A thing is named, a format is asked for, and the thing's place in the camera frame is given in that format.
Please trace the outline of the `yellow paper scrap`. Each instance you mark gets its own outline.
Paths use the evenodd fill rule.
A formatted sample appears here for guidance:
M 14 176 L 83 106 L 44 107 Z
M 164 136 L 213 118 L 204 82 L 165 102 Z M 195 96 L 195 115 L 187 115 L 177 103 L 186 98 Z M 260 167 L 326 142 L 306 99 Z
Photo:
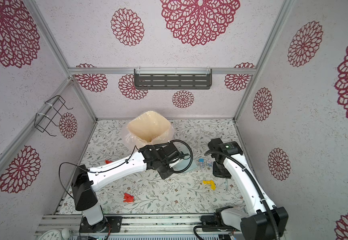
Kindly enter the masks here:
M 210 181 L 203 181 L 203 184 L 204 184 L 204 185 L 210 185 L 210 187 L 211 187 L 211 189 L 212 189 L 213 191 L 216 190 L 216 184 L 215 184 L 215 182 L 214 182 L 213 180 L 210 180 Z

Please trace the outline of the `white bristle hand brush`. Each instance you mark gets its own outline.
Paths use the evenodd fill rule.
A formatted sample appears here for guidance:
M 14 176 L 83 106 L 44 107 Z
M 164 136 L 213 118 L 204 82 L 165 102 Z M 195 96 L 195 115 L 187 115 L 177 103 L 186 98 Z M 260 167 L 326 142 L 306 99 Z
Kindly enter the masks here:
M 228 191 L 229 190 L 229 179 L 225 179 L 225 190 Z

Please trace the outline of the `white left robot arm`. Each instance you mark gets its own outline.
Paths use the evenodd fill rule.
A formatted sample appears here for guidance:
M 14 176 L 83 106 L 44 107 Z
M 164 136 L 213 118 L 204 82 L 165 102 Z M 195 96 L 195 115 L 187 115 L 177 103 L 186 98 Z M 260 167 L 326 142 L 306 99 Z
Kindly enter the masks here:
M 175 171 L 171 165 L 186 158 L 173 143 L 163 145 L 147 145 L 141 149 L 134 148 L 128 157 L 112 163 L 88 168 L 86 165 L 77 166 L 71 182 L 72 198 L 75 210 L 82 212 L 79 233 L 103 233 L 111 231 L 111 224 L 104 216 L 97 192 L 106 185 L 128 175 L 155 170 L 164 180 Z

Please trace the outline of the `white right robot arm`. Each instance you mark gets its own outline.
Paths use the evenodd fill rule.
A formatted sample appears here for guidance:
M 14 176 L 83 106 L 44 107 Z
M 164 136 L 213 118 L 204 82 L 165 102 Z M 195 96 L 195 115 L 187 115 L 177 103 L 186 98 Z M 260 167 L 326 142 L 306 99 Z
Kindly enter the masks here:
M 243 150 L 235 141 L 224 143 L 220 138 L 208 143 L 205 153 L 214 159 L 213 175 L 235 181 L 246 204 L 245 211 L 233 207 L 216 210 L 213 216 L 201 217 L 202 229 L 236 230 L 246 240 L 279 240 L 289 215 L 267 196 L 253 175 Z

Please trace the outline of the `cream trash bin with liner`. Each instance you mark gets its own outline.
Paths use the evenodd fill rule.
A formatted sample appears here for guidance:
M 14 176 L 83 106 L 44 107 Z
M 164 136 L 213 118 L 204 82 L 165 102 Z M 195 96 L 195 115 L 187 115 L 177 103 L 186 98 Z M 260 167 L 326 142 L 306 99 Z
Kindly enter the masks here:
M 148 111 L 127 123 L 122 129 L 122 139 L 130 150 L 146 145 L 163 144 L 173 139 L 174 129 L 161 114 Z

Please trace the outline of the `red paper scrap lower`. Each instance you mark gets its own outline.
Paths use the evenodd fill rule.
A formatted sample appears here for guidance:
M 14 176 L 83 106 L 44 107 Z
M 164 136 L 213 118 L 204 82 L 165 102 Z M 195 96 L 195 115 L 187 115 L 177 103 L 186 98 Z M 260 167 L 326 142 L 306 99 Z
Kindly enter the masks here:
M 124 198 L 123 201 L 125 203 L 133 203 L 134 202 L 134 196 L 128 194 L 128 193 L 124 193 Z

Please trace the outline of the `white dial gauge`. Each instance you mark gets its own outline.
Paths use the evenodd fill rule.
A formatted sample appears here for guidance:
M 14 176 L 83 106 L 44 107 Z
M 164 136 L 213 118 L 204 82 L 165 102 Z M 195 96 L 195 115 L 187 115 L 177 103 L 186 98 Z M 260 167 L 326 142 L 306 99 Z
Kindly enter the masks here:
M 59 230 L 49 230 L 41 235 L 37 240 L 62 240 L 62 235 Z

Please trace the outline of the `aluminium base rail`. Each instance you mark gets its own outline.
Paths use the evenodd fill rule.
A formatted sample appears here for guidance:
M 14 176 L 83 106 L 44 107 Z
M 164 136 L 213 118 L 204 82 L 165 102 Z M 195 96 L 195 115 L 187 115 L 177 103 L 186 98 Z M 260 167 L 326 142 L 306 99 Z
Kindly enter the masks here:
M 201 218 L 214 221 L 214 214 L 107 214 L 115 235 L 193 234 L 193 227 L 203 225 Z M 78 235 L 82 215 L 44 215 L 34 235 L 50 230 L 69 229 Z

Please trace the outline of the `dark grey wall shelf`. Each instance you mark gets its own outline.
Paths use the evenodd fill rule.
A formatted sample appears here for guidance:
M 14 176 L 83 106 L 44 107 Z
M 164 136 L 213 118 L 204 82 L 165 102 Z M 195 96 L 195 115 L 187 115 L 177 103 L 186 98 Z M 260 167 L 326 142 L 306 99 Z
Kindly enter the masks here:
M 212 75 L 212 69 L 134 69 L 134 86 L 137 90 L 209 90 Z

